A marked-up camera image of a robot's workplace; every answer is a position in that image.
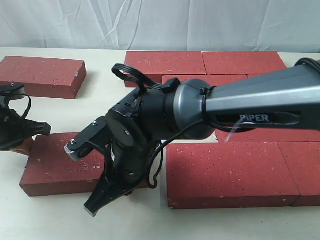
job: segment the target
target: white curtain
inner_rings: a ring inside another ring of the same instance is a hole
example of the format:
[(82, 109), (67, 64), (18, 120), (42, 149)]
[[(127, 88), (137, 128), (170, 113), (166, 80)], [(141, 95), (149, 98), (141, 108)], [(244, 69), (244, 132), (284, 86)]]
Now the white curtain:
[(319, 0), (0, 0), (0, 47), (320, 51)]

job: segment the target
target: white fabric backdrop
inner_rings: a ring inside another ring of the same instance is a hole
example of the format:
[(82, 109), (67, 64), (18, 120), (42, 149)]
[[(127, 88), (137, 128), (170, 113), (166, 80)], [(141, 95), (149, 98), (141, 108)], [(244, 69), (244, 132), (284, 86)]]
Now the white fabric backdrop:
[(0, 0), (0, 47), (320, 52), (319, 0)]

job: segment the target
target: white table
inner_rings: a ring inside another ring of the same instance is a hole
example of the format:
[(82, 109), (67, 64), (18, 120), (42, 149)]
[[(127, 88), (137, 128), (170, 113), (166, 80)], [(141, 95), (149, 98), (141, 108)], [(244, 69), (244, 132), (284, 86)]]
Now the white table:
[[(88, 75), (78, 99), (32, 98), (28, 116), (49, 122), (52, 133), (79, 132), (106, 114), (132, 89), (111, 72), (125, 51), (47, 48), (0, 48), (4, 56), (84, 60)], [(320, 53), (280, 53), (287, 67)], [(22, 113), (27, 99), (10, 106)], [(208, 138), (205, 142), (214, 142)], [(89, 194), (28, 197), (19, 187), (28, 158), (0, 153), (1, 240), (306, 240), (320, 239), (320, 207), (171, 210), (166, 187), (139, 189), (103, 208), (92, 218), (83, 207)], [(163, 180), (165, 171), (160, 176)]]

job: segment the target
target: table surface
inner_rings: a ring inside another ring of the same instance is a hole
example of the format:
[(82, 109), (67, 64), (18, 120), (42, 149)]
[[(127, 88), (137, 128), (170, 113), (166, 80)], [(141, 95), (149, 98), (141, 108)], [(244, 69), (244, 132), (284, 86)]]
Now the table surface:
[[(48, 122), (52, 133), (83, 130), (132, 89), (111, 72), (124, 50), (0, 48), (5, 56), (84, 60), (87, 78), (76, 100), (32, 98), (28, 119)], [(320, 53), (279, 53), (287, 67)], [(27, 99), (10, 107), (23, 113)], [(210, 137), (204, 142), (215, 142)], [(172, 210), (167, 207), (164, 169), (160, 186), (139, 189), (91, 217), (83, 207), (89, 193), (28, 197), (19, 187), (28, 157), (0, 153), (0, 239), (3, 240), (305, 240), (320, 239), (320, 207)]]

